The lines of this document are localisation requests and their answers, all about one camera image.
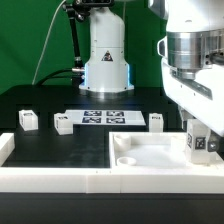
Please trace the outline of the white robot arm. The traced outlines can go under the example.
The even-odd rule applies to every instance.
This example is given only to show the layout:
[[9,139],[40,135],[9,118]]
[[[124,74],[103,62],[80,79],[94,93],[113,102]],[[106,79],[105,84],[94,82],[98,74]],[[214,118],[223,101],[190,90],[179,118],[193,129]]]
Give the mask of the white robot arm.
[[[114,0],[83,0],[91,8],[91,56],[80,89],[95,96],[133,88],[124,59],[124,22],[109,6]],[[224,137],[224,0],[148,0],[148,8],[167,21],[157,43],[166,95],[199,120],[204,132],[190,134],[196,150],[214,152]]]

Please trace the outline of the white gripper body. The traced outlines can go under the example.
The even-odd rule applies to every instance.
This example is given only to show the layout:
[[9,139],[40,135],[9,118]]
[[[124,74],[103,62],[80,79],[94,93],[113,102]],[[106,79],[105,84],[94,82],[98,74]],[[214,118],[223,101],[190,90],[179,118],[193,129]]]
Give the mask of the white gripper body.
[[161,56],[163,87],[177,105],[224,137],[224,66],[199,70],[194,80],[177,78],[168,65],[167,37],[157,43]]

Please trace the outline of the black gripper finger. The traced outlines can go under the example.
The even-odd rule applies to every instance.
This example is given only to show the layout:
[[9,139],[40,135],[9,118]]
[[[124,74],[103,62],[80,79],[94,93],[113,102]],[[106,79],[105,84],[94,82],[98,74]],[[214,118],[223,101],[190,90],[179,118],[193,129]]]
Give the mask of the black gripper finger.
[[207,150],[209,152],[217,152],[220,149],[221,137],[215,132],[211,132],[207,142]]

